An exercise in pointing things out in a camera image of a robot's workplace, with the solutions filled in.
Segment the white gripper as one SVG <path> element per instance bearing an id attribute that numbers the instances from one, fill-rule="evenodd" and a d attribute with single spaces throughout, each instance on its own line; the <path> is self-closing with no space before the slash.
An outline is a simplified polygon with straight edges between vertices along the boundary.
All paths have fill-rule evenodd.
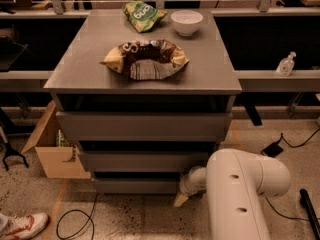
<path id="1" fill-rule="evenodd" d="M 199 191 L 206 189 L 207 170 L 205 167 L 192 167 L 188 173 L 180 177 L 179 189 L 173 206 L 181 207 L 188 199 L 188 196 L 195 195 Z"/>

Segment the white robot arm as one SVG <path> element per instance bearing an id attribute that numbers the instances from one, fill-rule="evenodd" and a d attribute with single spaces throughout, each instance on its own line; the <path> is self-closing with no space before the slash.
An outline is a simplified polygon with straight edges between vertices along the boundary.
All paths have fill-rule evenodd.
<path id="1" fill-rule="evenodd" d="M 204 190 L 212 240 L 271 240 L 260 197 L 279 197 L 290 188 L 288 168 L 279 160 L 237 149 L 213 153 L 206 166 L 180 178 L 176 207 Z"/>

